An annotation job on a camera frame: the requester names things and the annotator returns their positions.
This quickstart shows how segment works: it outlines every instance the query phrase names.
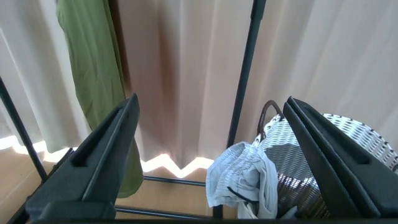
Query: clothing rack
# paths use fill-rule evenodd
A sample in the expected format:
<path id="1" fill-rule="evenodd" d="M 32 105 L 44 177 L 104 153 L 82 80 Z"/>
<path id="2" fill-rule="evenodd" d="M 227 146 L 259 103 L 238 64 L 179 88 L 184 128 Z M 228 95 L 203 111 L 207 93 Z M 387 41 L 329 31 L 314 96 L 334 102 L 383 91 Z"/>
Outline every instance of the clothing rack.
<path id="1" fill-rule="evenodd" d="M 252 59 L 253 59 L 253 55 L 254 55 L 254 49 L 256 46 L 257 35 L 259 32 L 259 27 L 260 27 L 263 13 L 264 13 L 265 5 L 266 5 L 266 0 L 254 0 L 253 1 L 252 11 L 251 11 L 251 21 L 250 21 L 250 27 L 249 27 L 249 32 L 248 32 L 248 39 L 247 39 L 246 48 L 244 51 L 243 64 L 242 64 L 241 74 L 240 74 L 239 83 L 238 83 L 238 90 L 236 92 L 234 110 L 233 110 L 231 126 L 229 129 L 229 135 L 228 135 L 228 142 L 226 144 L 227 148 L 230 147 L 231 145 L 233 145 L 235 136 L 236 136 L 236 131 L 238 129 L 239 118 L 240 118 L 241 110 L 242 110 L 242 106 L 243 106 L 243 100 L 244 100 L 244 95 L 246 92 L 246 86 L 248 84 L 251 63 L 252 63 Z M 0 79 L 0 92 L 1 92 L 1 99 L 4 103 L 4 106 L 6 107 L 7 112 L 9 113 L 9 116 L 11 117 L 12 122 L 14 123 L 14 125 L 18 131 L 19 136 L 22 139 L 22 142 L 24 143 L 24 145 L 27 148 L 29 156 L 32 159 L 32 162 L 34 163 L 37 172 L 40 175 L 42 183 L 37 187 L 37 189 L 39 189 L 42 186 L 42 184 L 63 164 L 63 162 L 69 158 L 69 156 L 73 153 L 73 150 L 72 150 L 72 148 L 69 149 L 68 152 L 62 157 L 62 159 L 53 167 L 52 171 L 49 174 L 47 174 L 46 171 L 44 170 L 44 167 L 43 167 L 35 149 L 33 148 L 32 141 L 30 140 L 30 137 L 26 131 L 26 128 L 24 127 L 24 124 L 18 115 L 18 112 L 14 106 L 14 103 L 11 100 L 11 97 L 9 96 L 9 93 L 8 93 L 2 79 Z M 185 185 L 191 185 L 191 186 L 205 187 L 204 182 L 196 182 L 196 181 L 189 181 L 189 180 L 169 179 L 169 178 L 151 177 L 151 176 L 144 176 L 144 180 L 165 182 L 165 183 L 171 183 L 171 184 L 185 184 Z M 178 218 L 178 219 L 191 219 L 191 220 L 192 219 L 209 219 L 209 218 L 211 218 L 211 217 L 206 217 L 206 216 L 201 216 L 201 215 L 189 215 L 189 214 L 182 214 L 182 213 L 163 212 L 163 211 L 157 211 L 157 210 L 129 208 L 129 207 L 122 207 L 122 206 L 115 206 L 115 209 L 117 212 L 134 213 L 134 214 L 140 214 L 140 215 L 150 215 L 150 216 L 164 217 L 164 218 Z M 215 219 L 223 218 L 223 206 L 222 205 L 213 208 L 213 218 L 215 218 Z M 25 210 L 25 204 L 23 204 L 20 207 L 20 209 L 18 209 L 18 211 L 12 216 L 12 218 L 9 220 L 8 223 L 25 223 L 28 219 L 29 219 L 29 215 L 27 214 L 27 212 Z"/>

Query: basket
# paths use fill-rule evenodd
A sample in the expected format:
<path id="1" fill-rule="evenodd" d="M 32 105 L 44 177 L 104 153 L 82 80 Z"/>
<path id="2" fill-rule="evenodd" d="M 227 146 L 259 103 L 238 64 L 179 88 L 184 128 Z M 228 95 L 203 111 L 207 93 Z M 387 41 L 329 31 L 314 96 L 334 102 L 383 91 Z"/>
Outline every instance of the basket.
<path id="1" fill-rule="evenodd" d="M 270 106 L 275 108 L 277 115 L 264 125 Z M 326 113 L 323 116 L 398 174 L 397 153 L 375 130 L 344 116 Z M 329 211 L 295 134 L 274 101 L 268 101 L 263 107 L 257 127 L 257 138 L 253 144 L 262 148 L 276 166 L 279 181 L 278 216 L 297 206 L 297 218 L 329 217 Z"/>

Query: green cloth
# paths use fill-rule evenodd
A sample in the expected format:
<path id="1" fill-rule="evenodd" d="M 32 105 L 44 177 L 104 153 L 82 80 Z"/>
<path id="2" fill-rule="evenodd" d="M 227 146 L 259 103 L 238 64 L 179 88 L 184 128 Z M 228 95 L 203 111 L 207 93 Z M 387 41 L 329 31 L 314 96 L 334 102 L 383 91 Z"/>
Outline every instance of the green cloth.
<path id="1" fill-rule="evenodd" d="M 125 99 L 121 60 L 107 0 L 59 0 L 58 22 L 68 43 L 73 81 L 91 129 Z M 135 140 L 118 197 L 135 193 L 143 180 Z"/>

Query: wooden floor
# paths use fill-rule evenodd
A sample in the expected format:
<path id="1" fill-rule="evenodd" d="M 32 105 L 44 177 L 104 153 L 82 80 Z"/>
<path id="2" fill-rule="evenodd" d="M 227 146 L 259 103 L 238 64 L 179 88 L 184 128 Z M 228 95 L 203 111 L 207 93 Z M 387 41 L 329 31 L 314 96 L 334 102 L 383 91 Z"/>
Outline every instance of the wooden floor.
<path id="1" fill-rule="evenodd" d="M 48 173 L 54 164 L 43 162 L 43 165 Z M 2 180 L 0 183 L 0 223 L 6 223 L 40 184 L 40 177 L 30 157 L 18 154 L 12 148 L 0 150 L 0 170 Z M 163 167 L 145 175 L 175 178 Z M 198 169 L 184 179 L 204 182 L 205 177 L 206 170 Z M 134 195 L 117 199 L 116 205 L 196 215 L 211 216 L 212 213 L 212 209 L 207 205 L 204 187 L 146 180 Z M 235 216 L 235 209 L 224 207 L 225 218 L 235 218 Z M 156 217 L 118 213 L 116 218 L 150 219 Z"/>

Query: curtain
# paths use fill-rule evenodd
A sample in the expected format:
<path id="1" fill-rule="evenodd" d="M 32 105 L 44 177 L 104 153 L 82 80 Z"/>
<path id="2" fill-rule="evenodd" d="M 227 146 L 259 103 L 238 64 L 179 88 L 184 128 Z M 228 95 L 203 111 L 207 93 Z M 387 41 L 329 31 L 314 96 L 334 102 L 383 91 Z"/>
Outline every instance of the curtain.
<path id="1" fill-rule="evenodd" d="M 119 0 L 146 161 L 180 167 L 225 150 L 252 1 Z M 268 0 L 236 141 L 252 141 L 267 100 L 292 95 L 362 121 L 398 146 L 398 2 Z"/>
<path id="2" fill-rule="evenodd" d="M 49 150 L 79 145 L 89 129 L 55 1 L 0 5 L 1 77 L 33 142 L 44 140 Z M 143 161 L 168 154 L 183 168 L 225 150 L 251 6 L 118 0 Z M 397 19 L 397 1 L 268 0 L 236 141 L 254 139 L 267 100 L 282 107 L 292 95 L 370 125 L 396 148 Z M 1 137 L 15 134 L 2 111 Z"/>

